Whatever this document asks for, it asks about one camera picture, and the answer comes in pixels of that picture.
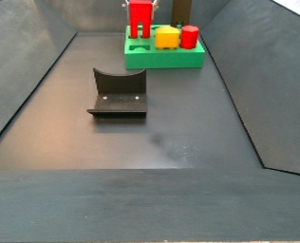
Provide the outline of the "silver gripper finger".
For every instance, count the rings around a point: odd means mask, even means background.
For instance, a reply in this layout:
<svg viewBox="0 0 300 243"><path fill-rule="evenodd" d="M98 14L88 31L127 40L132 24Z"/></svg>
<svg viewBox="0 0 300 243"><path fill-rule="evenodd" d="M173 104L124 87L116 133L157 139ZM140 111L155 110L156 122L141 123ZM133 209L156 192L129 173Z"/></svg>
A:
<svg viewBox="0 0 300 243"><path fill-rule="evenodd" d="M127 10L128 15L131 15L131 0L125 0L125 3L123 4L123 8Z"/></svg>
<svg viewBox="0 0 300 243"><path fill-rule="evenodd" d="M156 10L160 8L160 0L153 0L152 4L153 4L153 15L155 15Z"/></svg>

